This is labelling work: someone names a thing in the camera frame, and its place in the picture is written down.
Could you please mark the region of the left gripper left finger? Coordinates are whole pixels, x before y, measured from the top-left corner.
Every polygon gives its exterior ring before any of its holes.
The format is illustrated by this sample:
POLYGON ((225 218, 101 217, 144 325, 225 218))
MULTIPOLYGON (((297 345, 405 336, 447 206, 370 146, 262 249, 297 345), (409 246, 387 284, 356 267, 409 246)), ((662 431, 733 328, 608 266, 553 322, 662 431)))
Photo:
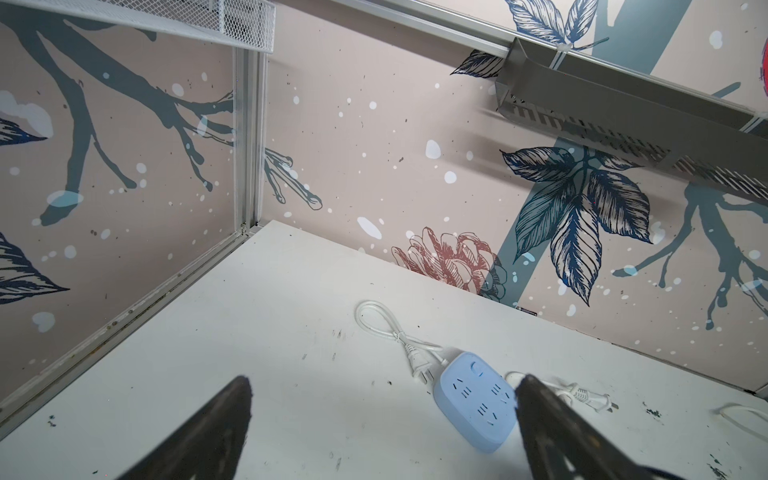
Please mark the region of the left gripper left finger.
POLYGON ((232 479, 251 420, 252 388, 237 376, 121 477, 232 479))

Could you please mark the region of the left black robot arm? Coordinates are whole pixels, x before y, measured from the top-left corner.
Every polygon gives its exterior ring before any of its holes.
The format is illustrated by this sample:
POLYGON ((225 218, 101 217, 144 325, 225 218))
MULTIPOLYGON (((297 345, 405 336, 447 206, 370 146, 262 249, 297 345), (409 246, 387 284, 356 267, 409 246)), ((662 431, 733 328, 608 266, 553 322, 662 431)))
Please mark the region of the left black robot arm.
MULTIPOLYGON (((516 414, 535 479, 675 479, 634 463, 538 378, 516 387, 516 414)), ((235 377, 123 479, 232 479, 251 419, 252 388, 235 377)))

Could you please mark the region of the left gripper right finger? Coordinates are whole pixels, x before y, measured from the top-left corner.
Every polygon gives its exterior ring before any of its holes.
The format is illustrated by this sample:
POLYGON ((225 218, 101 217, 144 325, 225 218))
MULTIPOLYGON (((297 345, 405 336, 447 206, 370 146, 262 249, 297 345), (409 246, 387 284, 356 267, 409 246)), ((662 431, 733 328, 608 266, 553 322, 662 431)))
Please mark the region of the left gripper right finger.
POLYGON ((533 375, 515 388, 517 420, 535 479, 649 479, 533 375))

